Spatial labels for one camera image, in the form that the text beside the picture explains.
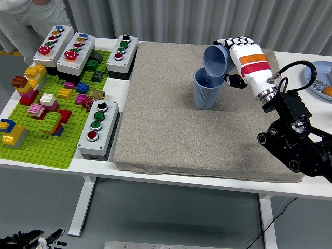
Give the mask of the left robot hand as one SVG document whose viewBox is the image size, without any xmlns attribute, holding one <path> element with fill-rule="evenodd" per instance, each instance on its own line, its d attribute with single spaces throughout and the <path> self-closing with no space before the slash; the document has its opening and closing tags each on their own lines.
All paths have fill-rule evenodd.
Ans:
<svg viewBox="0 0 332 249">
<path fill-rule="evenodd" d="M 66 242 L 59 238 L 64 234 L 64 229 L 59 228 L 47 238 L 43 237 L 42 230 L 32 230 L 28 233 L 18 233 L 1 239 L 1 248 L 64 248 Z"/>
</svg>

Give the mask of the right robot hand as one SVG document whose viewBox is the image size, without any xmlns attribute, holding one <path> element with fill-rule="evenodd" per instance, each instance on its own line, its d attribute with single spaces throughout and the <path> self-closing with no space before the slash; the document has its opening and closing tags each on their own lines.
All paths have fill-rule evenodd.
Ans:
<svg viewBox="0 0 332 249">
<path fill-rule="evenodd" d="M 265 93 L 276 92 L 277 84 L 268 83 L 268 79 L 272 77 L 268 59 L 260 45 L 251 38 L 245 36 L 225 38 L 213 43 L 226 47 L 239 75 L 251 86 L 255 98 L 260 99 Z"/>
</svg>

